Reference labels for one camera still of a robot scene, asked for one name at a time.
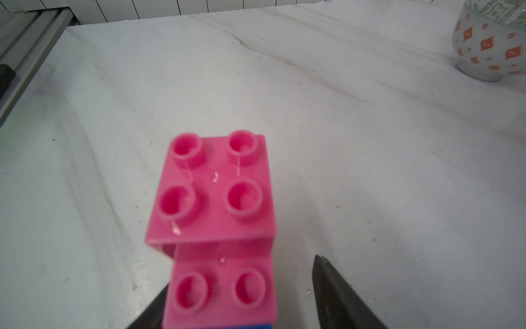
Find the ceramic bowl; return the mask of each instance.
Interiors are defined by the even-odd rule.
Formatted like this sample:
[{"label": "ceramic bowl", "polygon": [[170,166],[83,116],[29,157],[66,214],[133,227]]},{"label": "ceramic bowl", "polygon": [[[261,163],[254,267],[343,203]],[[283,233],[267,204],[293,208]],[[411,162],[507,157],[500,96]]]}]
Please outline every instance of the ceramic bowl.
[{"label": "ceramic bowl", "polygon": [[526,73],[526,2],[467,0],[453,31],[462,72],[485,81]]}]

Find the marble countertop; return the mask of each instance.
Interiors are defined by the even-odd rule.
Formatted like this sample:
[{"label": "marble countertop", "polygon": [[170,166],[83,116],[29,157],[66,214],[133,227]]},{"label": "marble countertop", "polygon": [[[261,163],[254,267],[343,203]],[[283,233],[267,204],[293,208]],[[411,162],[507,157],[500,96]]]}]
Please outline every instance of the marble countertop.
[{"label": "marble countertop", "polygon": [[526,78],[454,68],[458,0],[333,0],[69,27],[0,128],[0,323],[125,328],[169,141],[269,146],[275,328],[315,254],[390,329],[526,323]]}]

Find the pink duplo block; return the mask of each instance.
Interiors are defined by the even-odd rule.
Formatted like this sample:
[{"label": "pink duplo block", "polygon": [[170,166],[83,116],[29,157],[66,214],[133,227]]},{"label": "pink duplo block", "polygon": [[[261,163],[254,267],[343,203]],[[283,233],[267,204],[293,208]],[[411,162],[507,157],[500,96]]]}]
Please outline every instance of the pink duplo block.
[{"label": "pink duplo block", "polygon": [[[277,319],[272,258],[239,256],[240,242],[179,244],[166,299],[164,329],[234,327]],[[207,258],[179,261],[194,249]]]},{"label": "pink duplo block", "polygon": [[274,322],[275,236],[265,137],[177,136],[146,233],[174,259],[164,328]]},{"label": "pink duplo block", "polygon": [[168,150],[146,243],[173,257],[184,242],[274,238],[265,137],[177,136]]}]

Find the orange pattern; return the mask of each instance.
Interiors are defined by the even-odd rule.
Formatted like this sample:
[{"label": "orange pattern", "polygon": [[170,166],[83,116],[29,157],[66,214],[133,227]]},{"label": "orange pattern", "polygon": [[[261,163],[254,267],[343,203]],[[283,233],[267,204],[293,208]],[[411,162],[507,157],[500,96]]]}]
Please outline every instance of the orange pattern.
[{"label": "orange pattern", "polygon": [[493,37],[484,39],[484,40],[482,40],[480,42],[480,50],[481,51],[489,49],[489,48],[493,48]]},{"label": "orange pattern", "polygon": [[473,36],[473,26],[464,31],[464,41]]},{"label": "orange pattern", "polygon": [[515,47],[515,48],[508,49],[508,50],[505,52],[506,59],[508,59],[508,58],[514,58],[514,57],[519,56],[519,55],[521,54],[521,47],[522,47],[522,46],[518,46],[518,47]]}]

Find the white marble surface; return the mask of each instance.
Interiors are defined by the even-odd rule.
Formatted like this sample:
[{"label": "white marble surface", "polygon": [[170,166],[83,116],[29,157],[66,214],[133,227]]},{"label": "white marble surface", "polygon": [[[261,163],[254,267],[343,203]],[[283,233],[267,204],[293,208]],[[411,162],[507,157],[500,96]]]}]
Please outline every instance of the white marble surface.
[{"label": "white marble surface", "polygon": [[460,1],[334,0],[69,27],[0,128],[2,328],[126,327],[168,142],[267,136],[275,328],[333,262],[390,329],[526,325],[526,79],[457,71]]}]

